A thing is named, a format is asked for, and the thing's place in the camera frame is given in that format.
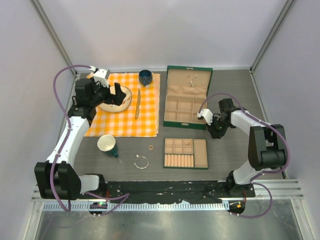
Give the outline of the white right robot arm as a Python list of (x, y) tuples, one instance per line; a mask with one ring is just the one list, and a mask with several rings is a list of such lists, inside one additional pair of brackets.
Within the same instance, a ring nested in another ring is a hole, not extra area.
[(257, 177), (274, 173), (287, 165), (288, 144), (281, 124), (269, 124), (254, 117), (246, 109), (236, 107), (231, 98), (220, 100), (218, 105), (218, 114), (208, 108), (197, 114), (198, 119), (206, 121), (211, 137), (221, 139), (228, 129), (234, 128), (248, 135), (247, 161), (231, 171), (225, 182), (226, 193), (236, 198)]

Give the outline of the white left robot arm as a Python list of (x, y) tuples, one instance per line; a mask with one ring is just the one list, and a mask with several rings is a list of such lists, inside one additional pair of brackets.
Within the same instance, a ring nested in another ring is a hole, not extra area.
[(126, 94), (115, 83), (114, 90), (102, 81), (82, 78), (75, 83), (72, 106), (67, 112), (67, 123), (53, 152), (46, 161), (34, 167), (40, 196), (43, 199), (77, 200), (82, 194), (90, 194), (100, 200), (107, 192), (102, 174), (89, 173), (79, 176), (74, 170), (74, 161), (82, 139), (89, 130), (100, 104), (122, 105)]

